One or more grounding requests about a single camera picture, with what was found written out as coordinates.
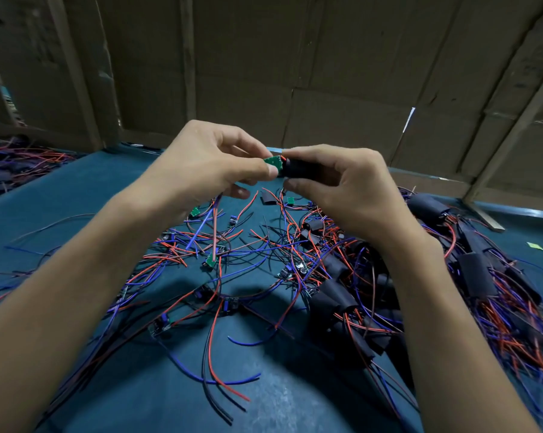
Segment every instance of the person's right hand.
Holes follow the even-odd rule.
[[[283,186],[318,204],[348,234],[382,248],[422,233],[379,152],[324,144],[282,155],[323,166],[322,182],[288,179]]]

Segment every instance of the pile of wires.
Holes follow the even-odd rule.
[[[77,153],[35,146],[25,135],[0,139],[0,195],[79,157]]]
[[[542,298],[518,263],[475,228],[478,220],[466,218],[429,195],[399,190],[422,228],[441,242],[448,270],[472,316],[503,367],[526,390],[533,415],[543,419],[537,401],[524,386],[526,379],[543,383]],[[255,211],[258,196],[264,206]],[[417,410],[402,313],[393,280],[377,250],[368,242],[347,235],[311,201],[287,197],[281,188],[275,192],[262,188],[232,215],[221,209],[221,202],[218,196],[205,206],[196,207],[183,225],[167,229],[152,242],[107,310],[102,328],[90,340],[78,366],[59,387],[41,422],[75,392],[84,389],[114,353],[135,338],[147,337],[162,347],[182,373],[203,386],[210,405],[231,424],[232,415],[216,401],[211,387],[219,387],[236,407],[245,410],[234,397],[245,401],[249,397],[236,386],[261,377],[254,373],[224,382],[215,371],[211,348],[217,321],[239,312],[264,320],[269,332],[262,340],[249,343],[228,336],[230,343],[257,346],[283,333],[318,350],[341,368],[365,370],[367,383],[380,393],[389,411],[400,421],[394,395]],[[244,230],[242,226],[262,211],[259,230]],[[32,252],[14,245],[66,220],[25,234],[8,247]],[[39,253],[39,265],[56,249]],[[145,299],[146,289],[165,276],[167,267],[191,264],[201,264],[210,280],[160,303]],[[232,289],[224,293],[224,285],[233,285],[238,277],[254,270],[273,277],[268,287],[246,296],[235,296]],[[0,285],[0,300],[32,272],[7,274],[7,283]],[[279,291],[287,291],[290,298],[281,316],[272,319],[258,311],[262,308],[259,301]],[[285,326],[288,316],[299,312],[309,313],[305,341]],[[201,316],[210,319],[211,325],[203,360],[197,367],[200,373],[195,374],[163,340],[176,328],[193,328],[194,320]],[[401,379],[395,379],[380,366],[379,359],[384,355]]]

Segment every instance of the hand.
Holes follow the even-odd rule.
[[[194,120],[124,191],[143,210],[158,215],[163,226],[172,226],[219,193],[248,198],[249,190],[238,181],[254,185],[275,179],[277,168],[262,159],[270,156],[260,141],[238,127]]]
[[[283,186],[317,203],[348,234],[384,250],[423,231],[379,152],[318,145],[286,149],[282,155],[323,166],[321,182],[289,179]]]

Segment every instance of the teal work surface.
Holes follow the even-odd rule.
[[[135,180],[154,158],[123,148],[117,153],[94,153],[0,197],[0,271],[34,269],[40,255],[8,249],[5,245],[61,218],[97,212],[112,195]],[[281,181],[263,186],[275,191]],[[251,190],[257,189],[262,191],[261,186]],[[226,225],[229,216],[237,215],[244,206],[245,201],[224,198],[221,209],[225,214],[220,218],[220,225]],[[508,230],[502,235],[489,234],[491,238],[505,252],[543,267],[543,252],[526,244],[530,241],[543,247],[543,219],[499,213],[494,216]],[[266,222],[283,229],[279,208],[264,206],[259,198],[242,215],[241,220],[244,219],[246,223],[241,226],[244,234],[249,229],[264,233],[261,228]],[[14,246],[32,252],[47,252],[64,244],[87,220],[68,220]],[[234,242],[235,247],[239,245],[241,243]],[[226,273],[261,261],[256,253],[244,258],[242,262],[234,260],[238,264],[230,264]],[[200,268],[202,260],[187,262],[188,268],[168,267],[139,299],[156,304],[186,293],[214,277],[213,273]],[[281,266],[279,262],[265,261],[240,276],[228,276],[224,279],[223,293],[252,294],[265,289],[274,282],[273,275]],[[525,267],[543,295],[543,271]],[[4,282],[5,278],[0,278],[0,284]],[[290,299],[290,292],[280,287],[264,300],[254,302],[253,307],[275,321]],[[331,361],[301,342],[305,340],[307,325],[307,311],[301,308],[303,303],[298,300],[296,311],[290,313],[284,323],[296,341],[278,333],[258,346],[239,346],[230,342],[227,336],[245,343],[257,342],[271,335],[269,324],[253,315],[225,316],[217,320],[211,354],[217,375],[227,381],[261,373],[259,380],[236,386],[251,399],[251,402],[237,399],[245,412],[212,387],[214,397],[234,417],[231,427],[210,407],[201,383],[184,375],[165,351],[144,333],[111,356],[91,383],[74,394],[39,431],[421,431],[418,414],[398,393],[392,390],[403,415],[402,424],[386,411],[362,372],[338,370]],[[183,307],[173,317],[189,311]],[[170,330],[170,338],[164,340],[169,351],[196,375],[200,374],[203,347],[211,322],[212,315],[202,316],[188,326]],[[399,380],[387,357],[376,357],[376,362]],[[531,389],[538,393],[543,410],[543,390],[536,386]]]

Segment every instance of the person's left hand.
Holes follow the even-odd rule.
[[[220,193],[247,199],[249,190],[236,182],[275,179],[277,168],[263,161],[270,156],[260,141],[238,127],[192,120],[124,192],[172,226]]]

